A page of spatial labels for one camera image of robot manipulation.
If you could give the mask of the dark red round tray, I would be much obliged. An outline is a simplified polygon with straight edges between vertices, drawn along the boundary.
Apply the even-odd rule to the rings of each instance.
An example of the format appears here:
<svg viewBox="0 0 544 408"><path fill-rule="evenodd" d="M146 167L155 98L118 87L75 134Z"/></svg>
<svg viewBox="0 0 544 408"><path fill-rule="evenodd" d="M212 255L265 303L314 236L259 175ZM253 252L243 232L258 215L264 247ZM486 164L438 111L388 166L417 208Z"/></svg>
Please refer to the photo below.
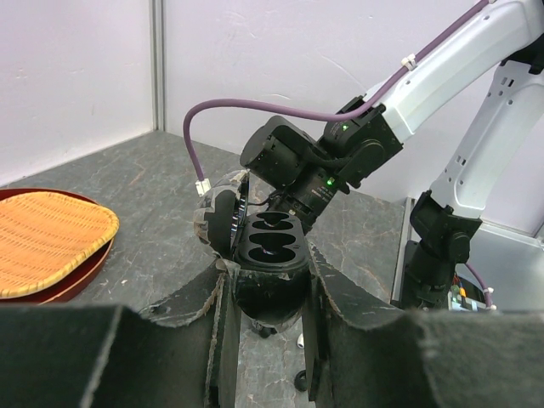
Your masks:
<svg viewBox="0 0 544 408"><path fill-rule="evenodd" d="M12 196L18 196L25 193L39 191L56 192L66 196L77 198L82 201L98 204L98 202L84 195L80 195L74 192L44 188L1 189L1 199L5 200ZM78 266L67 277L63 278L61 281L52 285L51 287L44 289L40 292L25 295L23 297L2 298L1 304L9 305L16 303L64 303L72 300L77 294L79 294L90 283L92 283L94 279L99 275L99 273L103 269L106 259L108 258L110 250L113 247L113 244L114 240L108 241L95 254L93 254L89 259L87 259L84 263Z"/></svg>

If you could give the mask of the black earbud charging case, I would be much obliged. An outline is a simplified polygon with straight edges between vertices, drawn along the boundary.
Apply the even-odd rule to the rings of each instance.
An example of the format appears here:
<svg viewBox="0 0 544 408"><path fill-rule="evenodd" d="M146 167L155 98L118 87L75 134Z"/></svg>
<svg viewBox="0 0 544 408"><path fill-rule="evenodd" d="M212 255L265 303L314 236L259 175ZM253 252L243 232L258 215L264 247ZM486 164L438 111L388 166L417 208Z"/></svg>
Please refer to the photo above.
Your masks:
<svg viewBox="0 0 544 408"><path fill-rule="evenodd" d="M301 310L310 287L309 249L298 218L256 212L235 248L236 304L263 326L279 326Z"/></svg>

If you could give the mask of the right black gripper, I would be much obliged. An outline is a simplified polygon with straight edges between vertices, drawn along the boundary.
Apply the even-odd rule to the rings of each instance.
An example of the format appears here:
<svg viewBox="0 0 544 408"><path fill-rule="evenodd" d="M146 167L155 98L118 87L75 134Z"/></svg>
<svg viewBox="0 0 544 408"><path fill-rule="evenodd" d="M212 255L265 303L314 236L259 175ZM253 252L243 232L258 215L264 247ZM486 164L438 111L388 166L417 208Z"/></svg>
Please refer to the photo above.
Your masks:
<svg viewBox="0 0 544 408"><path fill-rule="evenodd" d="M322 167L255 167L251 174L274 188L266 204L267 212L297 217L308 234L338 191L348 194L349 186ZM196 238L206 250L230 258L247 215L249 172L225 174L201 198L194 211Z"/></svg>

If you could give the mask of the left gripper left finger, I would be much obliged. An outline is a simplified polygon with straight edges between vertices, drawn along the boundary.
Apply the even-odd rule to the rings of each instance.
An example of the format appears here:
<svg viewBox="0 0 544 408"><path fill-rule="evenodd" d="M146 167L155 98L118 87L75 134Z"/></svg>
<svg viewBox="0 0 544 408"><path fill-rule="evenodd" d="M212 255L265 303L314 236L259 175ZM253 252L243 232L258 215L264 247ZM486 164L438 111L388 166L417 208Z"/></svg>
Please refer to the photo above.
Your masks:
<svg viewBox="0 0 544 408"><path fill-rule="evenodd" d="M230 287L210 266L141 312L2 307L2 406L233 406L240 316Z"/></svg>

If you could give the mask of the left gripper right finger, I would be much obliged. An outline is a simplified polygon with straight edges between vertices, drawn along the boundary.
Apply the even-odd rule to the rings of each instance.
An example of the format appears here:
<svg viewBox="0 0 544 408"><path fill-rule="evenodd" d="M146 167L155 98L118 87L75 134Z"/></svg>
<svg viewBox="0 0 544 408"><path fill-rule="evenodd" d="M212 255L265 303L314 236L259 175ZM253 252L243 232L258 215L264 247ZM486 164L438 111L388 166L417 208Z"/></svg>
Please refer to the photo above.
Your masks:
<svg viewBox="0 0 544 408"><path fill-rule="evenodd" d="M403 311L309 253L303 338L317 406L542 406L542 314Z"/></svg>

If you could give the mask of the black earbud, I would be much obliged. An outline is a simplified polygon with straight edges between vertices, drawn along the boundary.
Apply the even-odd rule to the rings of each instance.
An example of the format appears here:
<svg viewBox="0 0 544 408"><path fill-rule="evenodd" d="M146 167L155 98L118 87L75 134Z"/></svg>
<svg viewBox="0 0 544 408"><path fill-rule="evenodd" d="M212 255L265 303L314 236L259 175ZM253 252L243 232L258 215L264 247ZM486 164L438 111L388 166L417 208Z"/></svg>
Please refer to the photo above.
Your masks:
<svg viewBox="0 0 544 408"><path fill-rule="evenodd" d="M293 380L294 387L299 392L306 392L308 389L308 383L307 383L307 377L306 377L306 371L301 370L299 371Z"/></svg>

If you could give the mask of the woven bamboo square tray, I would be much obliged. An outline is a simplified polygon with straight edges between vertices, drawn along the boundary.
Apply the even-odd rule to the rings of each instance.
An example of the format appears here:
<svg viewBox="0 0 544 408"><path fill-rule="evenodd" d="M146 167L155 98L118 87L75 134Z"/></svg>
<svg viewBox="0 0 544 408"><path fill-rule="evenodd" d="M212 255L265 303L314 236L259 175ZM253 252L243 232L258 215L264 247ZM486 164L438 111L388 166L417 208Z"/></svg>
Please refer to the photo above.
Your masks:
<svg viewBox="0 0 544 408"><path fill-rule="evenodd" d="M111 241L118 217L107 207L37 191L1 200L1 299L41 292Z"/></svg>

